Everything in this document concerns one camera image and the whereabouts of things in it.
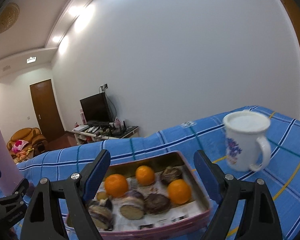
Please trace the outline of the dark passion fruit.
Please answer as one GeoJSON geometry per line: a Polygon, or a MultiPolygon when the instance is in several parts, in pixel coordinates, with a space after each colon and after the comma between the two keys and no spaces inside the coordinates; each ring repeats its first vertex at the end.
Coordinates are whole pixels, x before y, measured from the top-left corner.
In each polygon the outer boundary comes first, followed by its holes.
{"type": "Polygon", "coordinates": [[[168,166],[160,174],[160,181],[165,186],[168,186],[171,182],[178,179],[183,179],[182,171],[178,167],[168,166]]]}
{"type": "Polygon", "coordinates": [[[145,210],[147,213],[160,214],[167,212],[171,207],[171,201],[163,194],[151,193],[145,200],[145,210]]]}

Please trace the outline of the small yellow-brown fruit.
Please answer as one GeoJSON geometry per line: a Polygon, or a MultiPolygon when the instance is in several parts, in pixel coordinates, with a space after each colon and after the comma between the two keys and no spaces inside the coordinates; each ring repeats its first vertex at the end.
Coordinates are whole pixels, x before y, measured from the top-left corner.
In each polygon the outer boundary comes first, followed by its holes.
{"type": "Polygon", "coordinates": [[[97,192],[96,194],[96,199],[98,201],[101,201],[101,200],[105,200],[105,199],[108,199],[108,194],[106,193],[106,191],[99,191],[97,192]]]}

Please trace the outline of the orange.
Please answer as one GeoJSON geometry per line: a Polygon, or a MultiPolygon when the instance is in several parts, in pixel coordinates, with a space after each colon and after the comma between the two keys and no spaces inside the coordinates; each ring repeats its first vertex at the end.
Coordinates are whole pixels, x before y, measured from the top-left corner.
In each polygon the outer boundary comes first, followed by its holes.
{"type": "Polygon", "coordinates": [[[126,178],[121,174],[112,174],[104,181],[106,193],[113,198],[120,198],[129,190],[126,178]]]}
{"type": "Polygon", "coordinates": [[[183,179],[172,181],[167,187],[168,197],[174,204],[185,204],[192,197],[192,191],[189,184],[183,179]]]}
{"type": "Polygon", "coordinates": [[[153,169],[146,165],[139,166],[136,169],[135,177],[142,186],[152,185],[155,182],[155,173],[153,169]]]}

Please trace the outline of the pink metal tin box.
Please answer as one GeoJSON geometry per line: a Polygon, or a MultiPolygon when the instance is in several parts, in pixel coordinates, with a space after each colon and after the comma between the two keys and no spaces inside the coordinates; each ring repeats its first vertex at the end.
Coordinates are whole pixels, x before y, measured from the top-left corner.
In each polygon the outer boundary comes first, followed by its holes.
{"type": "Polygon", "coordinates": [[[103,239],[168,239],[204,228],[211,205],[189,162],[173,151],[110,165],[106,176],[121,174],[128,192],[115,198],[100,185],[94,199],[87,203],[103,239]],[[183,179],[191,188],[191,198],[175,204],[168,197],[168,184],[183,179]]]}

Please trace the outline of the black television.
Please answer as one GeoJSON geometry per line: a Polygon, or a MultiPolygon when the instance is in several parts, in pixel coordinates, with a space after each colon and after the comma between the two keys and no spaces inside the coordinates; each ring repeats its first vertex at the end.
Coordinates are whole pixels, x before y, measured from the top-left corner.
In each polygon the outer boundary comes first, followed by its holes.
{"type": "Polygon", "coordinates": [[[80,100],[80,104],[87,122],[113,121],[113,114],[108,105],[105,92],[83,98],[80,100]]]}

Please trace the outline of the round purple turnip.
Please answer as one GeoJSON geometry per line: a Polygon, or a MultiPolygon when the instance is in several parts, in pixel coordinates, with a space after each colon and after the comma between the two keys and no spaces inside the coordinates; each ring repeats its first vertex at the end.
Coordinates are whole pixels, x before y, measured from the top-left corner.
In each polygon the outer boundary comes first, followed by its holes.
{"type": "Polygon", "coordinates": [[[130,191],[126,192],[125,197],[134,197],[134,198],[137,198],[137,199],[140,199],[140,200],[144,201],[143,194],[140,193],[137,190],[130,190],[130,191]]]}

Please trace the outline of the white floral mug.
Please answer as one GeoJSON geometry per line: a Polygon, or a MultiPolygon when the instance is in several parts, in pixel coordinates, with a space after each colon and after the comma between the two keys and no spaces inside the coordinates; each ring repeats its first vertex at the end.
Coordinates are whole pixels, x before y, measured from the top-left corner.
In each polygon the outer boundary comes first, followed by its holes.
{"type": "Polygon", "coordinates": [[[266,138],[270,119],[261,113],[236,111],[223,118],[226,161],[235,171],[258,172],[268,166],[271,146],[266,138]]]}

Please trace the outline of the brown wooden door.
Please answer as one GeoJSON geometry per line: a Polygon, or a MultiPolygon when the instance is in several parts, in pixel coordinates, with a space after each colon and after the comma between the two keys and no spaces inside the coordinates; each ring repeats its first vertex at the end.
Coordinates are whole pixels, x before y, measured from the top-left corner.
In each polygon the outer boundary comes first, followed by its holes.
{"type": "Polygon", "coordinates": [[[30,85],[30,93],[39,128],[48,142],[64,135],[51,79],[30,85]]]}

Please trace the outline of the white TV stand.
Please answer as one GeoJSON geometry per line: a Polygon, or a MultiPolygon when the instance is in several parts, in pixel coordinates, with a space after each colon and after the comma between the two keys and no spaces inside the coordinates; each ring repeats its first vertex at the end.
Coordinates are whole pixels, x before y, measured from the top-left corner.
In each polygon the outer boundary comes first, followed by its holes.
{"type": "Polygon", "coordinates": [[[109,128],[88,128],[79,131],[79,126],[71,130],[77,141],[77,145],[83,145],[92,142],[99,142],[110,139],[127,139],[139,137],[139,126],[128,126],[123,130],[114,131],[109,128]]]}

